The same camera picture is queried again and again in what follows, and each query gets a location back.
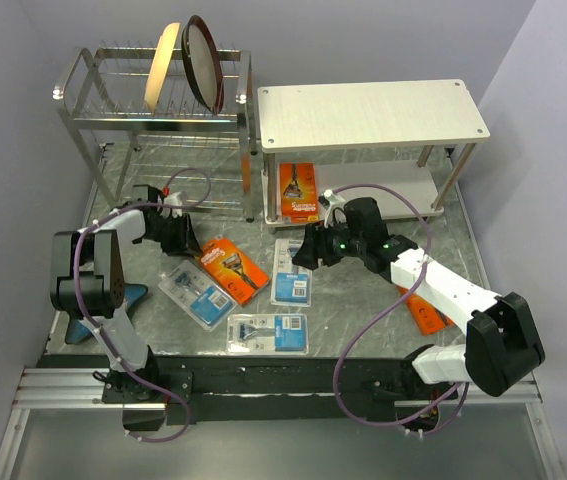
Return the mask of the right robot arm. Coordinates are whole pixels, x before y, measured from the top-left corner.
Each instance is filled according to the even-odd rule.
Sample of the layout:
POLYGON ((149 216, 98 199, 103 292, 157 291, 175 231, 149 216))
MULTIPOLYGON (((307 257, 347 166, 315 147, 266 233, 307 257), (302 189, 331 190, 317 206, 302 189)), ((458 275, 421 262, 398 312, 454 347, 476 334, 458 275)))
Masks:
POLYGON ((465 337, 462 345, 433 345, 414 357, 400 375, 408 396, 423 398, 437 383, 471 382, 499 397, 544 363, 536 323, 521 295, 484 289, 433 260, 412 240, 389 233, 372 197, 346 201, 327 190, 320 202, 329 214, 341 210, 344 218, 307 225, 294 265, 315 270, 358 258, 370 272, 439 310, 465 337))

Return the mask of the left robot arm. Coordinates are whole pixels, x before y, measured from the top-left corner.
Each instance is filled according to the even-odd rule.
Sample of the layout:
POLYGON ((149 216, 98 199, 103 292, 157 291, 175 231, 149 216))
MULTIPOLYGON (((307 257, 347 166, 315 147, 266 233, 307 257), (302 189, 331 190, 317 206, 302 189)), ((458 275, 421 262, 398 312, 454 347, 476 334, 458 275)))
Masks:
POLYGON ((124 306, 121 249, 149 240, 168 256, 199 255, 190 211, 200 204, 182 192, 138 185, 130 202, 103 219, 82 230, 58 232, 52 239, 53 307, 84 325, 99 342, 110 363, 106 381, 142 402, 160 393, 162 378, 124 306))

